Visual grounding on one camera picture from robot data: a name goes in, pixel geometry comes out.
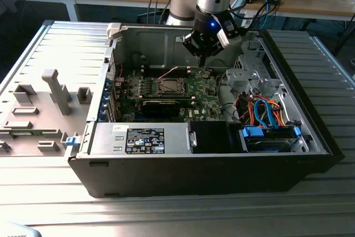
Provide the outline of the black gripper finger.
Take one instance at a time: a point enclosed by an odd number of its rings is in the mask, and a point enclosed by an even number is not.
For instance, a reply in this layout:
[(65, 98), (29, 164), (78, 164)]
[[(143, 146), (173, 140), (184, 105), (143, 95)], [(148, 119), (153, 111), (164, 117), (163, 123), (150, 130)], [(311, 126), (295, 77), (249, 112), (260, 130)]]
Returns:
[(203, 67), (205, 64), (205, 56), (200, 46), (194, 41), (192, 34), (190, 33), (186, 36), (183, 36), (182, 43), (191, 55), (198, 58), (198, 66)]
[(204, 67), (207, 66), (207, 58), (214, 57), (217, 54), (219, 54), (224, 48), (220, 43), (215, 43), (213, 46), (208, 47), (206, 49), (205, 55), (204, 55)]

